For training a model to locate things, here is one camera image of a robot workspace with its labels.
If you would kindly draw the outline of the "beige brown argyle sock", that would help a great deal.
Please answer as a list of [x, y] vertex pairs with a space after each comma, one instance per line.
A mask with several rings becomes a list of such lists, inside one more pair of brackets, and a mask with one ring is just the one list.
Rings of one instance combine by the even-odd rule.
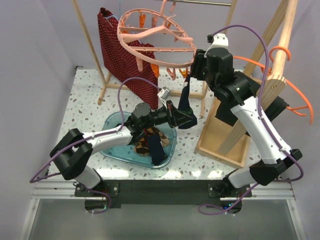
[[162, 140], [162, 139], [160, 139], [160, 140], [161, 140], [161, 145], [163, 148], [167, 147], [170, 143], [170, 140], [168, 137], [165, 140]]

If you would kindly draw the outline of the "black multicolour argyle sock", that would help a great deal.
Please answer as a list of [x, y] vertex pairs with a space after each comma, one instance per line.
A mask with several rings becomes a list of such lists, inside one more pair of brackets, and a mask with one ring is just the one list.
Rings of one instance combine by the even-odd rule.
[[135, 144], [134, 151], [142, 157], [146, 157], [150, 154], [148, 142], [145, 137]]

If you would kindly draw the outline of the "pink round clip hanger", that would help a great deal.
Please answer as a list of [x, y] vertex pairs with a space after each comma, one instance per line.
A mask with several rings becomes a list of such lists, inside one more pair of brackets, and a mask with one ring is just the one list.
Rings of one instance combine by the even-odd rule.
[[161, 2], [160, 10], [134, 8], [125, 12], [117, 25], [120, 45], [136, 58], [138, 70], [142, 63], [156, 69], [165, 68], [174, 80], [177, 72], [186, 77], [192, 65], [196, 46], [194, 39], [174, 20], [177, 2], [172, 1], [166, 13], [167, 0]]

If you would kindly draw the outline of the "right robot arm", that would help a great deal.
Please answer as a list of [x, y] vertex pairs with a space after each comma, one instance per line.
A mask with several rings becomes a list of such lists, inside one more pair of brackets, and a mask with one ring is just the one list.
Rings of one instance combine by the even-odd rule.
[[223, 192], [235, 196], [243, 186], [267, 186], [302, 158], [278, 134], [259, 105], [253, 80], [233, 68], [233, 55], [223, 47], [197, 49], [190, 70], [191, 77], [205, 81], [214, 96], [229, 107], [245, 127], [260, 153], [260, 161], [236, 169], [223, 178]]

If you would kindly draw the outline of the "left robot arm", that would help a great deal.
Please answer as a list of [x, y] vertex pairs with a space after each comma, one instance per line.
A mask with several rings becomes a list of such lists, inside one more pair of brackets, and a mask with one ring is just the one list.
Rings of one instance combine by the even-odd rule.
[[93, 133], [82, 133], [77, 128], [69, 130], [49, 156], [65, 180], [76, 180], [92, 196], [99, 196], [104, 184], [101, 176], [87, 165], [91, 155], [112, 147], [133, 145], [142, 138], [147, 138], [149, 148], [153, 149], [153, 144], [159, 144], [160, 139], [148, 135], [147, 129], [161, 124], [181, 128], [193, 120], [191, 107], [176, 108], [168, 100], [161, 108], [152, 110], [143, 102], [123, 124], [109, 130]]

